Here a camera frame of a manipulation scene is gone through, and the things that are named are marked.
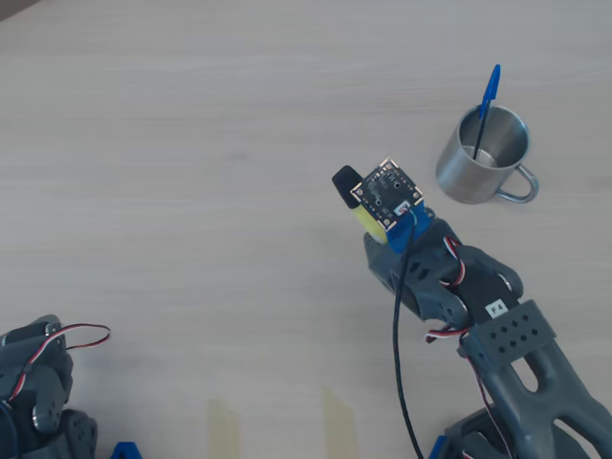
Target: gray robotic arm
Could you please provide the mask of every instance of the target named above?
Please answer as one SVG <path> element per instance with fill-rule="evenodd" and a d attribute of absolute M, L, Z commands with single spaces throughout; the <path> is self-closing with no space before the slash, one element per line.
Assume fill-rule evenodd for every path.
<path fill-rule="evenodd" d="M 98 427 L 85 413 L 64 409 L 72 389 L 73 360 L 64 337 L 49 343 L 31 367 L 24 366 L 45 339 L 61 328 L 55 316 L 41 317 L 2 337 L 0 400 L 11 397 L 26 370 L 23 388 L 8 404 L 18 431 L 15 451 L 9 420 L 0 413 L 0 459 L 93 459 Z"/>
<path fill-rule="evenodd" d="M 450 226 L 435 219 L 410 250 L 403 304 L 421 320 L 439 319 L 467 332 L 458 353 L 471 361 L 494 405 L 492 415 L 520 459 L 588 459 L 579 443 L 554 425 L 560 419 L 612 459 L 612 417 L 581 382 L 558 347 L 555 332 L 532 300 L 520 301 L 518 274 L 474 247 L 457 248 L 465 280 L 449 288 L 459 265 L 443 244 L 455 239 Z M 388 245 L 364 235 L 369 269 L 390 291 L 398 287 L 401 257 Z M 524 358 L 537 378 L 529 391 L 512 363 Z M 485 410 L 450 427 L 434 459 L 508 457 Z"/>

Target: blue bracket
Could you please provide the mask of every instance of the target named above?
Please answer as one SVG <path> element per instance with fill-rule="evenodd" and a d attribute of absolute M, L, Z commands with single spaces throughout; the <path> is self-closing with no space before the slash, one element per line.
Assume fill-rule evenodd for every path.
<path fill-rule="evenodd" d="M 442 452 L 442 447 L 447 442 L 447 438 L 444 435 L 440 435 L 438 440 L 436 440 L 436 444 L 433 446 L 431 450 L 431 454 L 429 454 L 429 459 L 440 459 L 439 455 Z"/>
<path fill-rule="evenodd" d="M 111 459 L 142 459 L 134 442 L 117 443 Z"/>

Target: circuit board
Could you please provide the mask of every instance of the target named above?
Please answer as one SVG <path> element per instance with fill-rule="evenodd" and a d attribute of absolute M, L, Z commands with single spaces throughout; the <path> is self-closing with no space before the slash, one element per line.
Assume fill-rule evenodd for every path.
<path fill-rule="evenodd" d="M 351 194 L 385 231 L 395 227 L 411 208 L 423 202 L 423 193 L 390 158 L 387 158 Z"/>

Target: black cable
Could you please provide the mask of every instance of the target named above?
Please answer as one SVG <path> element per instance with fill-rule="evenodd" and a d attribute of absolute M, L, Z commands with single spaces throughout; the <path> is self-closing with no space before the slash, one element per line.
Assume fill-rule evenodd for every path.
<path fill-rule="evenodd" d="M 405 275 L 408 271 L 408 261 L 410 260 L 410 249 L 414 240 L 414 231 L 416 230 L 416 222 L 412 226 L 412 230 L 408 236 L 408 242 L 405 246 L 404 251 L 404 263 L 400 270 L 400 278 L 398 279 L 398 287 L 395 293 L 395 309 L 393 312 L 393 360 L 395 361 L 395 379 L 398 385 L 398 396 L 400 397 L 400 406 L 402 407 L 402 414 L 404 414 L 405 426 L 408 429 L 408 435 L 410 435 L 410 441 L 414 447 L 414 451 L 417 453 L 418 459 L 424 459 L 419 442 L 414 434 L 414 428 L 410 422 L 410 416 L 408 415 L 408 407 L 405 404 L 404 398 L 404 385 L 402 384 L 402 364 L 400 362 L 400 340 L 399 340 L 399 323 L 400 323 L 400 308 L 402 306 L 402 290 L 404 289 Z"/>
<path fill-rule="evenodd" d="M 15 459 L 21 459 L 21 451 L 19 450 L 19 434 L 17 433 L 17 425 L 15 420 L 12 418 L 11 409 L 4 402 L 0 402 L 0 409 L 4 412 L 4 415 L 11 426 L 12 435 L 12 453 Z"/>

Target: mug handle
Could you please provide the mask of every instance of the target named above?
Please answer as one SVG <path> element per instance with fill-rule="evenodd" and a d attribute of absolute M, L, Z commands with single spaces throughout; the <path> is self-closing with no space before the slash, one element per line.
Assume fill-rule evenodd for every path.
<path fill-rule="evenodd" d="M 529 193 L 527 193 L 525 196 L 516 196 L 500 189 L 499 191 L 497 191 L 496 194 L 500 198 L 507 199 L 511 203 L 529 203 L 530 201 L 533 201 L 536 198 L 537 193 L 539 192 L 539 182 L 537 181 L 537 177 L 534 175 L 534 173 L 527 167 L 525 167 L 523 164 L 519 164 L 516 170 L 518 170 L 518 173 L 525 177 L 527 179 L 527 182 L 529 182 L 529 185 L 532 188 Z"/>

